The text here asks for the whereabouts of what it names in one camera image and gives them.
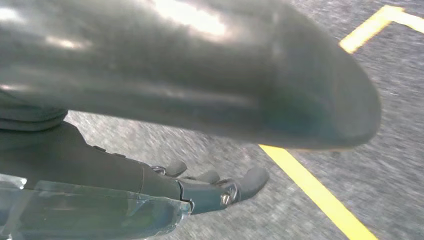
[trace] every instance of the floor marking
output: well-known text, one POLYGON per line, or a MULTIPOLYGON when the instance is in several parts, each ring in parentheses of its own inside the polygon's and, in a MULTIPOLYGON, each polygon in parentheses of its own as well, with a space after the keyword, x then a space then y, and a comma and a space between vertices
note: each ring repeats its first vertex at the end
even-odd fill
POLYGON ((259 145, 350 240, 377 238, 288 151, 259 145))
POLYGON ((374 37, 382 29, 392 22, 392 16, 399 16, 403 8, 396 6, 383 6, 374 15, 364 21, 353 32, 340 41, 340 46, 348 53, 352 54, 369 39, 374 37))
POLYGON ((406 12, 399 12, 396 15, 393 15, 391 19, 398 24, 406 25, 424 34, 424 18, 414 16, 406 12))

